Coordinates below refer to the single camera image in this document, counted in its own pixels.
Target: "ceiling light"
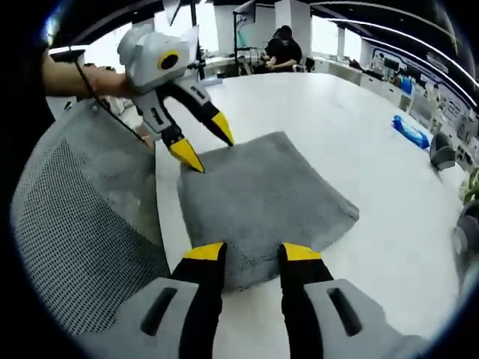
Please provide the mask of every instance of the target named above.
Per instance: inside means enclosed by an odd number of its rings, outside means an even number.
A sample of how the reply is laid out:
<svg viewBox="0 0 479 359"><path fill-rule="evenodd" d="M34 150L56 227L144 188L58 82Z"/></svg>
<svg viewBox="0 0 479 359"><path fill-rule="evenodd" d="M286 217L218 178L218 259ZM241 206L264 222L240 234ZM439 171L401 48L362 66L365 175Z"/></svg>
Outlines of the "ceiling light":
<svg viewBox="0 0 479 359"><path fill-rule="evenodd" d="M397 51L401 51L401 52L404 52L405 54L411 56L412 58L415 58L416 60L422 62L423 64L426 64L427 66L429 67L432 67L434 70L436 70L438 73L441 74L441 76L444 76L447 80L449 80L454 86L456 86L463 94L464 96L466 96L468 98L469 101L471 101L471 103L474 104L474 106L478 106L478 104L472 99L472 97L469 96L469 94L462 88L460 87L457 82L455 82L453 79L451 79L448 75L446 75L445 73L443 73L441 70L439 70L437 67L435 67L434 65L430 64L429 62L423 60L422 58L419 58L418 56L416 55L413 55L411 52L407 52L406 50L403 50L403 49L400 49L399 47L396 47L396 46L392 46L388 43L383 43L382 41L378 41L378 40L375 40L375 39L371 39L369 37L363 37L362 38L363 40L366 40L366 41L370 41L372 43L378 43L380 45L385 45L385 46L388 46L394 50L397 50Z"/></svg>
<svg viewBox="0 0 479 359"><path fill-rule="evenodd" d="M451 62L455 67L457 67L457 69L459 69L464 75L466 75L467 78L470 79L475 86L479 87L479 83L477 81L475 81L474 77L472 77L470 73L468 73L466 70L464 70L456 61L454 61L452 58L449 58L444 52L441 52L438 49L436 49L435 47L432 47L429 43L425 43L423 40L419 40L416 37L405 34L405 33L401 32L401 31L398 31L398 30L394 30L393 28L387 28L386 26L372 24L370 22L359 21L359 20L351 20L351 19L336 19L336 18L331 18L331 19L330 18L324 18L324 20L328 20L328 21L331 21L331 22L348 22L348 23L358 24L358 25L369 25L369 26L373 26L374 28L381 28L382 30L394 32L395 34L399 34L399 35L403 35L404 37L408 37L409 39L417 41L418 43L420 43L420 44L428 47L429 49L437 52L438 54L440 54L443 58L445 58L446 60Z"/></svg>

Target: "window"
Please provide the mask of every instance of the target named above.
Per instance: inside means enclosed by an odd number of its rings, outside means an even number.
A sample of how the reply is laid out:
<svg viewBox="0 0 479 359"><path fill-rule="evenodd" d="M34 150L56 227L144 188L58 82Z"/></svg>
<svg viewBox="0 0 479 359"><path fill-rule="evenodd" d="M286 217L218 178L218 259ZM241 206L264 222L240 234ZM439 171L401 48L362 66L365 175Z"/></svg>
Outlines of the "window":
<svg viewBox="0 0 479 359"><path fill-rule="evenodd" d="M344 56L357 61L361 58L361 37L348 29L344 34Z"/></svg>
<svg viewBox="0 0 479 359"><path fill-rule="evenodd" d="M311 51L320 54L338 53L338 27L318 16L311 18Z"/></svg>
<svg viewBox="0 0 479 359"><path fill-rule="evenodd" d="M218 51L218 32L213 4L196 5L196 19L200 26L200 46L210 52ZM166 13L155 14L155 30L169 36L181 36L192 27L192 16L189 6L182 6L178 10L173 25L168 26Z"/></svg>
<svg viewBox="0 0 479 359"><path fill-rule="evenodd" d="M200 46L211 52L218 51L218 32L213 4L196 5L198 24L200 25ZM172 26L168 26L165 11L155 13L155 31L169 36L181 36L192 27L192 17L189 6L182 6L178 10ZM85 63L94 63L99 66L112 66L118 73L125 67L120 64L117 53L118 44L123 36L132 28L131 22L104 35L92 43L85 51Z"/></svg>
<svg viewBox="0 0 479 359"><path fill-rule="evenodd" d="M85 50L85 63L94 63L100 66L112 66L117 73L125 71L125 66L120 64L117 53L118 45L123 36L132 28L132 23L125 24L116 30L104 35Z"/></svg>

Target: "human arm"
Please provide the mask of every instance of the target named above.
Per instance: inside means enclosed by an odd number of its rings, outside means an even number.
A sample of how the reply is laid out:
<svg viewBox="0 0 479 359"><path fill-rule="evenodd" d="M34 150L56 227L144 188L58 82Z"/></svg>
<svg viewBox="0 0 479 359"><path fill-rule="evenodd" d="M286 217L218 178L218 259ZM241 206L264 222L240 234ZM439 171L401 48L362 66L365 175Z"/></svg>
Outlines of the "human arm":
<svg viewBox="0 0 479 359"><path fill-rule="evenodd" d="M268 62L266 62L266 66L269 68L273 67L276 65L276 61L277 61L276 56L272 56L271 59Z"/></svg>
<svg viewBox="0 0 479 359"><path fill-rule="evenodd" d="M97 95L126 98L134 95L124 73L115 73L96 67L81 66L81 68L88 84ZM75 64L54 62L46 52L43 54L42 77L47 96L89 97L91 95Z"/></svg>
<svg viewBox="0 0 479 359"><path fill-rule="evenodd" d="M276 70L276 69L282 69L282 68L285 68L285 67L292 67L293 65L296 65L296 64L298 64L298 61L296 61L296 60L289 60L289 61L284 62L283 64L272 65L272 66L270 66L269 68L270 68L271 70Z"/></svg>

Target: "blue object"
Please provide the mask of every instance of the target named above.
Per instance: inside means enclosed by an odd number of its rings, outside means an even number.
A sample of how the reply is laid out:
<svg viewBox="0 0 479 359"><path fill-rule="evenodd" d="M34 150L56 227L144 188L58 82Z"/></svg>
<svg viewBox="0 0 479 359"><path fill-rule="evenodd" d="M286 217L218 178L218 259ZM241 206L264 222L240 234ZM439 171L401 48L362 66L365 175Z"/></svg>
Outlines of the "blue object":
<svg viewBox="0 0 479 359"><path fill-rule="evenodd" d="M407 77L403 77L403 80L401 81L401 89L407 93L407 94L411 94L412 92L412 81L411 79L408 79Z"/></svg>
<svg viewBox="0 0 479 359"><path fill-rule="evenodd" d="M416 146L422 149L429 147L429 140L427 139L426 135L418 129L415 129L412 126L409 126L407 123L404 123L403 119L398 114L394 116L394 119L392 120L392 126Z"/></svg>

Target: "gray mesh chair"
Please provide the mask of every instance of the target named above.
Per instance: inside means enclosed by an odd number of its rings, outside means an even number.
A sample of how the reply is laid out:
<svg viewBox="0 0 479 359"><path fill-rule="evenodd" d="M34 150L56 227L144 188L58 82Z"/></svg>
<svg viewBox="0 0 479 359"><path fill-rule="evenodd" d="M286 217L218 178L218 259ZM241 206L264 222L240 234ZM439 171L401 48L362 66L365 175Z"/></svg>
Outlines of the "gray mesh chair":
<svg viewBox="0 0 479 359"><path fill-rule="evenodd" d="M154 156L93 100L39 140L16 188L11 223L31 282L71 334L103 331L120 304L169 276Z"/></svg>

